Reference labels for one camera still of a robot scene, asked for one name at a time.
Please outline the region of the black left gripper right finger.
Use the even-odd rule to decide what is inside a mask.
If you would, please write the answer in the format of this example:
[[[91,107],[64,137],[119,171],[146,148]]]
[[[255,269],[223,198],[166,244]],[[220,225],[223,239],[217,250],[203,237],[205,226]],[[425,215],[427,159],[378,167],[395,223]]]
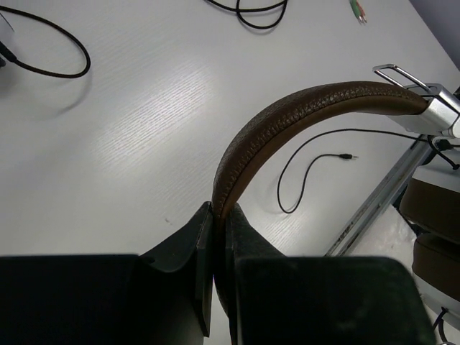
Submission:
[[[434,344],[408,270],[389,257],[287,257],[235,206],[215,283],[234,344]]]

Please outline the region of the brown silver headphones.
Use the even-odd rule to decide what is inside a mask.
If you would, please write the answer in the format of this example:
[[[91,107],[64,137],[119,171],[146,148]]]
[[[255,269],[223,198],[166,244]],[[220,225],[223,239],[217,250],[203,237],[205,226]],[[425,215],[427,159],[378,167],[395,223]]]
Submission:
[[[459,138],[459,95],[436,83],[411,77],[404,86],[374,68],[380,82],[352,81],[307,88],[269,105],[251,119],[226,149],[216,171],[211,199],[215,270],[224,221],[242,193],[282,146],[303,130],[347,113],[390,117],[430,146]],[[436,336],[445,344],[443,325],[459,325],[459,151],[434,147],[433,158],[412,174],[400,210],[423,233],[407,269]]]

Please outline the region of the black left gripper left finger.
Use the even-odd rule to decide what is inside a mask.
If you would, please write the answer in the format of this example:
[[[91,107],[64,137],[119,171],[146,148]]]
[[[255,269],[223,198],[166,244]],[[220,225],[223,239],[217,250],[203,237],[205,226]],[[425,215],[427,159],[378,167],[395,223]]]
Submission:
[[[3,344],[202,344],[213,217],[204,203],[144,254],[1,258]]]

